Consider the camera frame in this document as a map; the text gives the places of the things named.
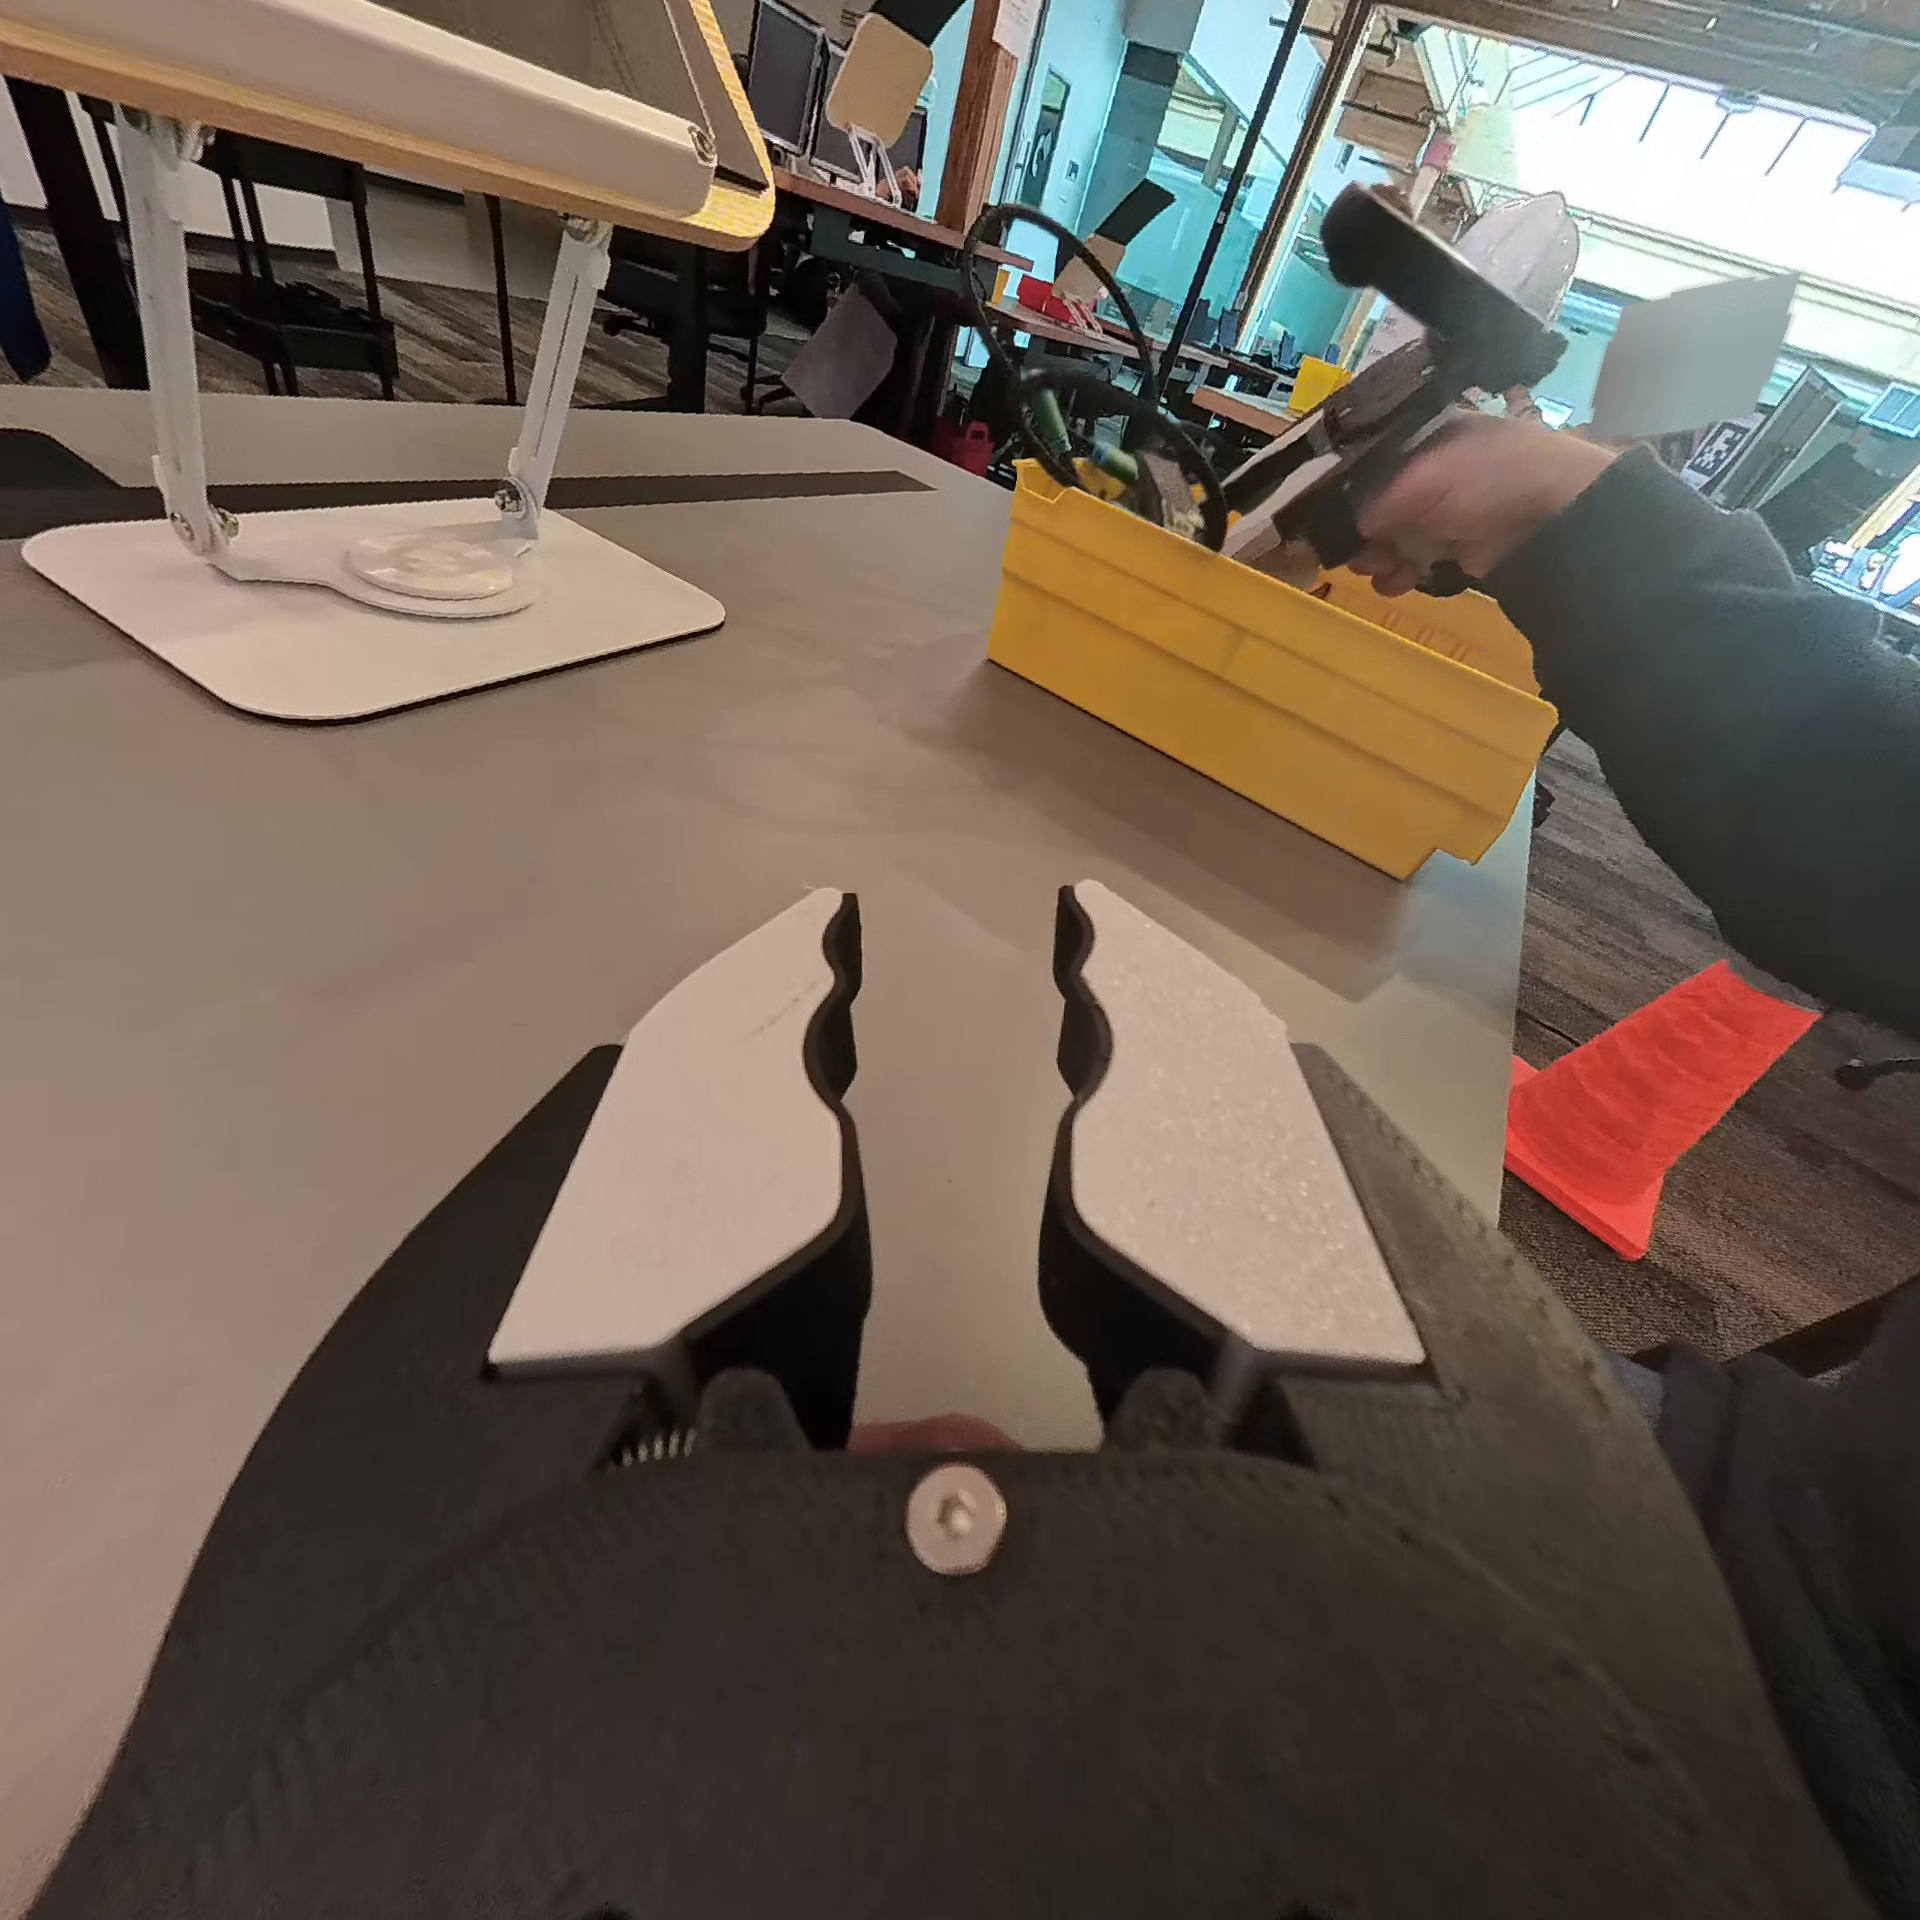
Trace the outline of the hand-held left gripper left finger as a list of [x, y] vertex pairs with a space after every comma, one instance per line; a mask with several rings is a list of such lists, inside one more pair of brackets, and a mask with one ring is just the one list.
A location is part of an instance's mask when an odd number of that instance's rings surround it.
[[858, 897], [813, 889], [632, 1028], [492, 1332], [498, 1373], [636, 1370], [689, 1409], [750, 1367], [793, 1409], [852, 1409], [858, 985]]

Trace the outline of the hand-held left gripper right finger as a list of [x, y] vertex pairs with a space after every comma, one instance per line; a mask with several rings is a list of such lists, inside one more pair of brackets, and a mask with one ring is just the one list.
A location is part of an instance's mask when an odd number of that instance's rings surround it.
[[1104, 1420], [1180, 1370], [1229, 1420], [1282, 1380], [1427, 1387], [1427, 1345], [1286, 1021], [1119, 897], [1055, 904], [1069, 1091], [1043, 1312]]

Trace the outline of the yellow plastic bin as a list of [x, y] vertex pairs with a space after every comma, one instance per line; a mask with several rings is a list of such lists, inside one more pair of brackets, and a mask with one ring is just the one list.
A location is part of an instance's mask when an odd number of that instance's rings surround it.
[[1016, 473], [996, 667], [1396, 880], [1504, 832], [1558, 709], [1494, 598], [1289, 589]]

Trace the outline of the black switch lead cable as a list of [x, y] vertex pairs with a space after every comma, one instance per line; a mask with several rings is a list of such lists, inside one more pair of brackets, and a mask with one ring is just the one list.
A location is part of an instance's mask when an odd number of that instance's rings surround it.
[[1109, 500], [1143, 504], [1145, 458], [1171, 462], [1162, 360], [1118, 277], [1122, 247], [1003, 200], [963, 236], [966, 328], [985, 362], [973, 416], [1006, 460]]

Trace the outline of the person's right hand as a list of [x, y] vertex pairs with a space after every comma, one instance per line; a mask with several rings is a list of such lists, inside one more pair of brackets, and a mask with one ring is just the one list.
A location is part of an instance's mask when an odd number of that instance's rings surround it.
[[1383, 593], [1422, 589], [1436, 565], [1487, 583], [1617, 460], [1621, 450], [1539, 421], [1460, 419], [1363, 504], [1347, 565]]

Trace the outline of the white hard hat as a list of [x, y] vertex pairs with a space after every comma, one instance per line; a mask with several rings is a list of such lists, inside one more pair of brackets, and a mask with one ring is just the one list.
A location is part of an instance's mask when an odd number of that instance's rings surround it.
[[1555, 324], [1576, 274], [1581, 227], [1572, 202], [1548, 188], [1489, 204], [1458, 241], [1458, 256], [1519, 301], [1539, 324]]

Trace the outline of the black floor pole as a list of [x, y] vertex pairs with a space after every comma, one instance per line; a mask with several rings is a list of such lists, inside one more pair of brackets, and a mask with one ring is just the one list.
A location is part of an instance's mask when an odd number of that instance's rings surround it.
[[1191, 288], [1191, 350], [1215, 350], [1226, 324], [1244, 325], [1244, 281], [1282, 187], [1324, 74], [1311, 36], [1317, 2], [1206, 2], [1191, 61], [1226, 112], [1226, 161], [1206, 170], [1212, 256]]

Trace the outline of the orange traffic cone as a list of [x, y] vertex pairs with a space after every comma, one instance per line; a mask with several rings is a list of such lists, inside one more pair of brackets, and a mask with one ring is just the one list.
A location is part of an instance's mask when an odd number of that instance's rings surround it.
[[1820, 1021], [1715, 963], [1548, 1069], [1511, 1058], [1502, 1164], [1622, 1261], [1643, 1261], [1671, 1164]]

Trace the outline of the wooden pillar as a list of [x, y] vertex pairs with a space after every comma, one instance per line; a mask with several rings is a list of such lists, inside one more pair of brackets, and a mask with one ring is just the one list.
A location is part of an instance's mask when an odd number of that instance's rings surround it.
[[973, 217], [989, 200], [1018, 66], [1032, 50], [1032, 23], [1032, 2], [966, 7], [966, 47], [933, 210], [943, 227], [973, 227]]

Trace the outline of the white monitor stand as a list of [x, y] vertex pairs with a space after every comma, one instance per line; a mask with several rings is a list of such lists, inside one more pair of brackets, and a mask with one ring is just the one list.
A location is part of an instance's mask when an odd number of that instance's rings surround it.
[[[769, 155], [709, 2], [3, 2], [24, 79], [116, 104], [158, 515], [24, 565], [227, 709], [333, 724], [704, 635], [722, 604], [550, 512], [614, 227], [722, 237]], [[211, 130], [309, 143], [562, 217], [505, 471], [479, 496], [234, 515], [209, 494], [182, 176]]]

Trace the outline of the computer monitor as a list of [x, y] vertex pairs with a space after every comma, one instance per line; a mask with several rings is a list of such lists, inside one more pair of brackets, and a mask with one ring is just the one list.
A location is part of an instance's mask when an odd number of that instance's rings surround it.
[[805, 155], [811, 151], [825, 61], [829, 36], [813, 15], [786, 2], [756, 2], [749, 104], [771, 153]]

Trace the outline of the person's dark sweater torso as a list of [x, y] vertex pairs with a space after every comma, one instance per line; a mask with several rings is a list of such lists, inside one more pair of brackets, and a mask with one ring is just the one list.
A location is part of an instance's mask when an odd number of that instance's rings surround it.
[[1916, 1283], [1835, 1380], [1772, 1349], [1617, 1358], [1715, 1547], [1802, 1780], [1884, 1916], [1916, 1916]]

